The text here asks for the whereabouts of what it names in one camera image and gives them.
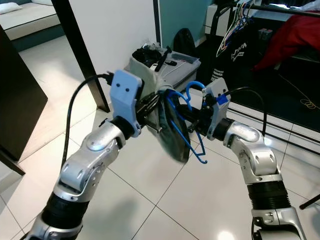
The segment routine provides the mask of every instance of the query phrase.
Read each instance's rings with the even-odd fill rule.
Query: red clothing
[[[302,46],[311,46],[320,52],[320,18],[293,15],[276,32],[263,59],[254,66],[258,71],[278,64],[298,52]]]

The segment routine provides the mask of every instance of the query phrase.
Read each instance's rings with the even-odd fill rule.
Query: white wall
[[[146,41],[156,41],[152,0],[70,0],[97,74],[123,69]],[[109,86],[100,81],[108,103]]]

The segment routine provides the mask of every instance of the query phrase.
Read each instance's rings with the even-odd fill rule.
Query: white tile floor
[[[234,112],[228,115],[260,127]],[[98,110],[74,124],[68,154],[74,153],[84,136],[109,116]],[[20,162],[26,175],[0,194],[0,240],[19,240],[46,204],[59,174],[65,138],[61,129],[47,144],[45,139],[30,140],[36,145],[44,141],[44,146],[30,150],[33,153]],[[291,137],[286,132],[281,134],[286,139]],[[193,135],[191,139],[200,151],[197,138]],[[282,166],[295,207],[320,193],[319,156],[271,137],[267,143]],[[188,163],[182,165],[171,159],[144,128],[141,136],[127,141],[103,175],[78,239],[249,240],[251,204],[237,158],[216,140],[204,138],[204,145],[206,156],[202,159],[208,164],[199,163],[191,154]],[[308,240],[320,239],[318,203],[298,209]]]
[[[66,130],[69,101],[84,80],[65,36],[19,52],[48,101],[22,153],[20,161]],[[95,111],[97,105],[87,86],[79,92],[72,108],[71,125]]]

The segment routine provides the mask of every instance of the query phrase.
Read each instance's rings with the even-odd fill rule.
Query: grout line
[[[139,229],[135,232],[135,234],[133,235],[133,237],[131,238],[131,240],[133,240],[135,238],[135,236],[137,235],[137,233],[139,232],[139,230],[142,228],[142,226],[145,224],[145,222],[147,221],[147,219],[149,218],[149,216],[152,214],[152,212],[154,211],[154,209],[156,208],[156,206],[154,206],[151,210],[151,212],[149,213],[149,215],[145,218],[145,220],[143,221],[143,223],[141,224],[141,226],[139,227]]]
[[[70,129],[71,129],[74,125],[80,123],[83,119],[87,118],[88,116],[90,116],[91,114],[93,114],[93,113],[96,112],[96,111],[97,111],[97,108],[96,108],[94,111],[90,112],[88,115],[85,115],[83,118],[81,118],[79,121],[75,122],[74,124],[70,124]]]
[[[20,231],[18,231],[18,233],[16,234],[16,235],[14,235],[12,238],[10,238],[10,240],[12,240],[12,239],[14,239],[19,233],[21,233],[22,232],[22,234],[24,235],[24,231],[22,231],[22,230],[20,230]]]
[[[78,143],[76,143],[75,140],[73,140],[72,138],[69,137],[69,140],[71,140],[72,142],[74,142],[75,144],[77,144],[79,147],[81,147]]]
[[[282,162],[281,162],[280,170],[281,170],[281,168],[282,168],[282,164],[284,164],[284,161],[285,161],[285,156],[286,156],[286,151],[287,151],[288,144],[289,144],[289,143],[286,143],[286,146],[285,146],[285,150],[284,150],[284,154],[283,154],[283,157],[282,157]]]
[[[3,199],[3,197],[2,197],[1,195],[0,195],[0,198],[1,198],[2,201],[4,202],[5,206],[8,208],[8,210],[9,210],[9,212],[11,213],[12,217],[14,218],[14,220],[16,221],[16,223],[18,224],[20,230],[21,230],[22,232],[24,232],[24,231],[22,230],[22,227],[20,226],[19,222],[17,221],[15,215],[12,213],[12,211],[11,211],[10,208],[9,208],[9,206],[7,205],[6,201]]]
[[[113,171],[112,169],[110,169],[109,167],[107,167],[107,169],[109,169],[113,174],[115,174],[116,176],[118,176],[122,181],[124,181],[126,184],[128,184],[131,188],[133,188],[134,190],[136,190],[141,196],[143,196],[145,199],[147,199],[150,203],[152,203],[153,205],[155,205],[149,198],[147,198],[145,195],[143,195],[140,191],[138,191],[134,186],[132,186],[130,183],[128,183],[126,180],[124,180],[121,176],[119,176],[115,171]]]
[[[161,195],[159,201],[155,204],[156,206],[158,205],[158,203],[161,201],[161,199],[163,198],[163,196],[166,194],[166,192],[168,191],[168,189],[171,187],[171,185],[174,183],[174,181],[176,180],[176,178],[178,177],[179,173],[182,171],[182,169],[185,167],[187,163],[183,164],[183,166],[180,168],[180,170],[178,171],[178,173],[175,175],[175,177],[173,178],[173,180],[171,181],[171,183],[169,184],[169,186],[166,188],[166,190],[164,191],[164,193]]]
[[[63,134],[60,133],[58,136],[55,136],[53,139],[51,139],[50,141],[46,142],[44,145],[42,145],[40,148],[38,148],[37,150],[35,150],[34,152],[32,152],[31,154],[29,154],[28,156],[26,156],[23,160],[18,162],[18,165],[20,165],[24,160],[26,160],[27,158],[29,158],[31,155],[33,155],[34,153],[38,152],[40,149],[42,149],[43,147],[45,147],[46,145],[48,145],[49,143],[51,143],[53,140],[55,140],[56,138],[60,137]]]
[[[230,158],[228,158],[228,157],[226,157],[226,156],[223,156],[222,154],[220,154],[220,153],[218,153],[218,152],[216,152],[216,151],[214,151],[214,150],[212,150],[212,149],[210,149],[210,148],[208,148],[208,147],[206,147],[206,146],[204,146],[204,148],[205,148],[205,149],[208,149],[208,150],[210,150],[211,152],[214,152],[215,154],[218,154],[218,155],[224,157],[225,159],[228,159],[230,162],[232,162],[232,163],[237,164],[237,165],[240,166],[240,163],[235,162],[235,161],[231,160]]]
[[[36,218],[37,218],[37,216],[35,216],[30,222],[28,222],[23,228],[22,228],[22,232],[24,233],[24,234],[26,234],[26,232],[24,231],[24,228],[26,227],[26,226],[28,226],[33,220],[35,220]]]
[[[194,142],[195,144],[199,144],[199,142],[197,142],[195,140],[190,139],[190,141]]]
[[[70,129],[80,123],[83,119],[85,119],[86,117],[88,117],[89,115],[91,115],[92,113],[94,113],[97,110],[92,111],[91,113],[89,113],[88,115],[86,115],[84,118],[82,118],[81,120],[77,121],[76,123],[74,123],[73,125],[70,125]],[[45,142],[44,145],[40,146],[38,149],[36,149],[35,151],[31,152],[29,155],[27,155],[24,159],[22,159],[21,161],[18,162],[18,164],[22,163],[24,160],[26,160],[28,157],[30,157],[32,154],[34,154],[35,152],[39,151],[40,149],[42,149],[44,146],[46,146],[48,143],[50,143],[51,141],[55,140],[57,137],[59,137],[61,134],[65,135],[65,131],[66,129],[63,130],[63,132],[59,132],[57,136],[54,136],[53,139],[49,140],[48,142]]]
[[[285,189],[287,189],[288,191],[290,191],[290,192],[292,192],[292,193],[294,193],[294,194],[297,194],[298,196],[300,196],[300,197],[304,198],[304,199],[305,199],[305,200],[307,200],[307,201],[309,201],[309,200],[310,200],[310,199],[308,199],[308,198],[306,198],[306,197],[304,197],[304,196],[300,195],[299,193],[296,193],[295,191],[290,190],[289,188],[285,188]],[[314,202],[314,203],[312,203],[312,204],[318,205],[318,206],[320,207],[320,203],[316,203],[316,202]]]
[[[163,212],[165,215],[167,215],[169,218],[171,218],[176,224],[178,224],[180,227],[182,227],[184,230],[186,230],[189,234],[191,234],[195,239],[199,240],[195,235],[193,235],[190,231],[188,231],[184,226],[182,226],[179,222],[174,220],[170,215],[168,215],[165,211],[163,211],[161,208],[156,206],[157,209],[159,209],[161,212]]]
[[[290,137],[291,137],[291,133],[292,133],[291,131],[290,131],[290,134],[289,134],[288,141],[290,141]],[[289,143],[286,143],[285,150],[284,150],[284,155],[283,155],[283,159],[282,159],[282,163],[281,163],[281,166],[280,166],[280,170],[281,170],[282,165],[284,164],[284,161],[285,161],[285,156],[287,154],[288,145],[289,145]]]
[[[190,158],[192,157],[194,153],[192,152],[191,155],[188,158],[188,162],[190,160]],[[169,186],[166,188],[166,190],[164,191],[164,193],[162,194],[162,196],[160,197],[159,201],[156,203],[156,206],[159,204],[159,202],[161,201],[161,199],[163,198],[163,196],[166,194],[166,192],[168,191],[168,189],[171,187],[171,185],[174,183],[174,181],[176,180],[176,178],[178,177],[179,173],[182,171],[182,169],[185,167],[187,163],[183,164],[183,166],[180,168],[180,170],[178,171],[178,173],[175,175],[175,177],[173,178],[173,180],[171,181],[171,183],[169,184]]]

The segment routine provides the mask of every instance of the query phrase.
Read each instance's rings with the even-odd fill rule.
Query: cable connector
[[[216,97],[215,100],[219,105],[222,105],[228,102],[227,96],[225,94],[222,94]]]
[[[113,72],[107,71],[107,73],[100,74],[99,77],[105,79],[106,83],[111,86],[114,75]]]

